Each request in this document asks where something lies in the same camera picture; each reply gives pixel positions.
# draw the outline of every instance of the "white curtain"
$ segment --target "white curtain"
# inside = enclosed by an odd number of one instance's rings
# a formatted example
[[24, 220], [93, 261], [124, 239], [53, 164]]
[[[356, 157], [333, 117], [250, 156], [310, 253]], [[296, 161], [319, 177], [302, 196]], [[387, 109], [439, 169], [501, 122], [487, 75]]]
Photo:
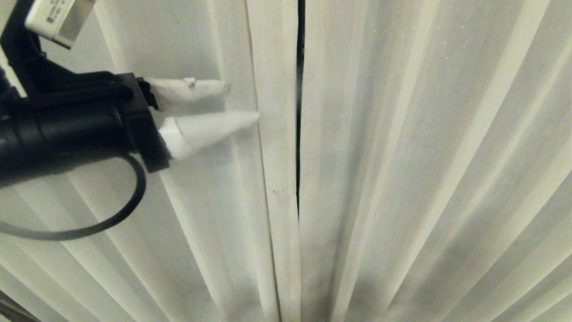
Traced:
[[306, 1], [304, 321], [569, 321], [572, 3]]
[[[0, 2], [0, 28], [14, 4]], [[42, 321], [300, 320], [296, 34], [295, 0], [99, 0], [71, 51], [43, 42], [76, 72], [228, 81], [224, 102], [191, 113], [258, 110], [260, 127], [149, 175], [140, 206], [106, 233], [0, 236], [0, 289]], [[0, 191], [2, 217], [95, 223], [129, 199], [133, 177], [110, 160], [18, 184]]]
[[[568, 0], [306, 1], [299, 218], [297, 1], [94, 11], [71, 51], [43, 43], [51, 59], [223, 79], [193, 113], [260, 122], [150, 174], [105, 233], [0, 235], [0, 290], [41, 321], [570, 320]], [[85, 226], [133, 185], [108, 160], [0, 190], [1, 216]]]

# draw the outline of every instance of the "curtain fold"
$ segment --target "curtain fold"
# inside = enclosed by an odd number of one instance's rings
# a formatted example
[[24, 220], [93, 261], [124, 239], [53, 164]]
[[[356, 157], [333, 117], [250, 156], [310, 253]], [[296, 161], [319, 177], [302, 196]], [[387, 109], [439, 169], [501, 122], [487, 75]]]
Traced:
[[307, 3], [304, 321], [565, 316], [570, 17], [558, 0]]

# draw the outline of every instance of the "black cable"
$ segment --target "black cable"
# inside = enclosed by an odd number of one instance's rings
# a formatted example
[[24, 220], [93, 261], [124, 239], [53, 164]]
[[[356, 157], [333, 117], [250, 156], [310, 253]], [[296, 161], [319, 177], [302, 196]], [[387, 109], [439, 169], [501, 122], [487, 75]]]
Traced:
[[43, 241], [68, 241], [71, 239], [78, 239], [97, 234], [122, 222], [127, 217], [129, 217], [129, 215], [131, 215], [133, 210], [135, 210], [143, 198], [143, 195], [145, 194], [146, 178], [143, 167], [141, 167], [139, 162], [134, 157], [130, 156], [129, 154], [121, 154], [117, 157], [122, 158], [131, 165], [135, 171], [135, 175], [137, 176], [137, 183], [135, 185], [135, 191], [133, 192], [131, 199], [129, 199], [127, 204], [114, 216], [93, 226], [64, 231], [31, 230], [0, 221], [0, 233]]

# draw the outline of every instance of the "cylindrical motor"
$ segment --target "cylindrical motor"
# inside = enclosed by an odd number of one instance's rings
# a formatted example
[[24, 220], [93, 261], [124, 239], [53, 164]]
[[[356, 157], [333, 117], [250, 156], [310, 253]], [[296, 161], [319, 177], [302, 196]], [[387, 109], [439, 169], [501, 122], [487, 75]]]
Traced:
[[120, 108], [119, 99], [49, 109], [0, 101], [0, 187], [135, 152]]

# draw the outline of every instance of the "black plastic housing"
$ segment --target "black plastic housing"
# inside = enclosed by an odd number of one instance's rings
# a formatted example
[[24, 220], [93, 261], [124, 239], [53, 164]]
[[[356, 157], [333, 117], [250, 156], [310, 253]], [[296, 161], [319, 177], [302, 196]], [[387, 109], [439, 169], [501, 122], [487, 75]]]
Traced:
[[18, 0], [0, 44], [27, 98], [0, 75], [0, 187], [81, 164], [140, 153], [148, 172], [169, 167], [149, 84], [132, 73], [76, 74], [46, 58]]

